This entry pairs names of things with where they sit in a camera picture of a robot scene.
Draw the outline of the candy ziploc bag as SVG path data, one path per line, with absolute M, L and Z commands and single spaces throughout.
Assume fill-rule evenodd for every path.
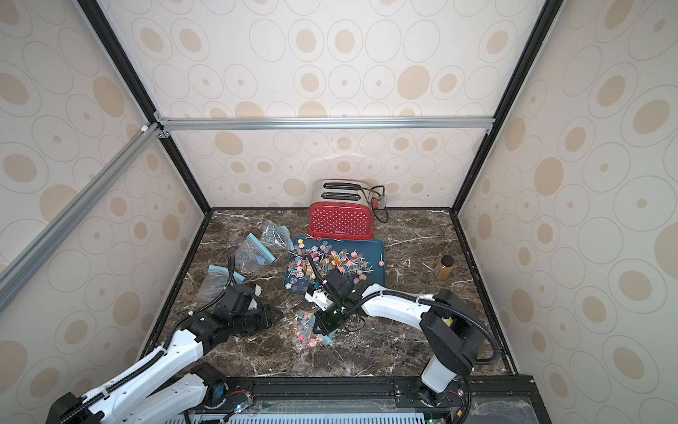
M 217 300 L 228 286 L 243 282 L 245 277 L 238 272 L 231 273 L 227 268 L 209 265 L 208 274 L 203 279 L 196 298 L 201 302 L 212 302 Z
M 298 351 L 316 348 L 317 346 L 330 346 L 335 337 L 335 332 L 328 335 L 314 333 L 314 313 L 299 312 L 292 321 L 294 332 L 294 344 Z
M 275 256 L 252 233 L 244 238 L 234 257 L 242 274 L 252 274 L 275 261 Z
M 270 251 L 291 251 L 294 248 L 289 229 L 270 220 L 261 227 L 259 242 Z

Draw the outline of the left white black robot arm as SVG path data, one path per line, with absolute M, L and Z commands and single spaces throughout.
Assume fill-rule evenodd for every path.
M 60 397 L 47 421 L 157 423 L 196 406 L 223 406 L 230 395 L 225 376 L 199 361 L 230 338 L 254 336 L 282 319 L 282 312 L 264 304 L 260 294 L 257 285 L 226 287 L 118 376 L 79 397 L 72 392 Z

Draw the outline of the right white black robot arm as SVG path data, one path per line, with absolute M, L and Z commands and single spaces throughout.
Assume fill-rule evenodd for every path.
M 320 308 L 314 333 L 323 336 L 343 327 L 352 316 L 389 319 L 420 330 L 433 352 L 415 390 L 424 406 L 438 406 L 477 365 L 492 365 L 501 358 L 492 331 L 448 289 L 415 295 L 365 277 L 350 282 L 331 270 L 319 284 L 309 285 L 305 299 Z

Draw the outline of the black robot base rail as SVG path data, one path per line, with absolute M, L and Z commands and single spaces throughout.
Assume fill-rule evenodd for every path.
M 468 415 L 480 411 L 484 398 L 506 402 L 526 398 L 537 421 L 550 422 L 536 383 L 528 376 L 460 377 L 444 392 L 435 393 L 413 376 L 227 378 L 203 364 L 149 395 L 112 387 L 103 394 L 101 400 L 88 398 L 89 410 L 102 415 L 106 423 L 151 422 L 190 409 L 240 413 L 248 402 L 362 400 L 390 401 L 397 408 L 423 413 L 450 410 L 461 413 L 458 421 L 464 422 Z

